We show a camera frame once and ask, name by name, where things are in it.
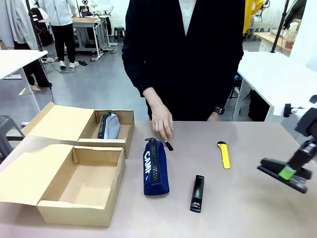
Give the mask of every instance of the wristwatch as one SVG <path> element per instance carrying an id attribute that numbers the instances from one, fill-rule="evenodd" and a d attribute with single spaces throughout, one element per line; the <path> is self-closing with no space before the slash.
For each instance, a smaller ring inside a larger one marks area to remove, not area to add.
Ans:
<path id="1" fill-rule="evenodd" d="M 224 108 L 215 107 L 213 112 L 214 113 L 218 113 L 219 115 L 223 115 L 224 114 Z"/>

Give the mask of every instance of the white shirt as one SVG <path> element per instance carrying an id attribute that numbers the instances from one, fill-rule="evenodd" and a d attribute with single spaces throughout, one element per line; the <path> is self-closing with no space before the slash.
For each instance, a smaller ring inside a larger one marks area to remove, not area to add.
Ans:
<path id="1" fill-rule="evenodd" d="M 192 19 L 196 0 L 179 0 L 179 4 L 183 15 L 185 35 L 187 35 L 189 23 Z"/>
<path id="2" fill-rule="evenodd" d="M 39 5 L 48 14 L 52 26 L 73 23 L 68 5 L 73 14 L 77 13 L 74 0 L 39 0 Z"/>

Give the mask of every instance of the black pants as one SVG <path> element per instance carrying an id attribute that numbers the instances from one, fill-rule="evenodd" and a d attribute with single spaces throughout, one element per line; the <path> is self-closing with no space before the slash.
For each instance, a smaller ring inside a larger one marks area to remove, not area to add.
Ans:
<path id="1" fill-rule="evenodd" d="M 68 60 L 71 63 L 75 62 L 75 36 L 73 23 L 65 26 L 52 26 L 55 36 L 55 48 L 58 61 L 64 61 L 64 43 L 67 48 Z"/>
<path id="2" fill-rule="evenodd" d="M 14 49 L 15 50 L 29 50 L 30 47 L 28 44 L 18 44 L 17 42 L 14 42 Z M 48 79 L 46 78 L 44 71 L 41 67 L 41 64 L 39 60 L 35 60 L 26 66 L 23 67 L 25 75 L 29 81 L 30 85 L 35 85 L 35 80 L 32 76 L 32 74 L 35 76 L 36 81 L 38 83 L 39 87 L 49 87 L 50 84 L 48 82 Z"/>

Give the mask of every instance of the black cardigan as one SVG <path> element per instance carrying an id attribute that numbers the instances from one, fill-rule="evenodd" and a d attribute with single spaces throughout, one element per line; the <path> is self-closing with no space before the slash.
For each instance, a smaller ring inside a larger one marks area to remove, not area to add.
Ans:
<path id="1" fill-rule="evenodd" d="M 197 0 L 185 36 L 179 0 L 130 0 L 122 59 L 141 96 L 153 87 L 170 111 L 223 108 L 243 56 L 244 9 L 244 0 Z"/>

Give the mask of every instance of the green tape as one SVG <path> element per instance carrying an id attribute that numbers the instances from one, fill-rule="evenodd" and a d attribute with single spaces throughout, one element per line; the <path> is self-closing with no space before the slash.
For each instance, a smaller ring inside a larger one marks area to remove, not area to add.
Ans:
<path id="1" fill-rule="evenodd" d="M 285 166 L 281 172 L 279 172 L 279 176 L 285 180 L 290 180 L 290 178 L 296 173 L 296 170 L 293 170 L 289 166 Z"/>

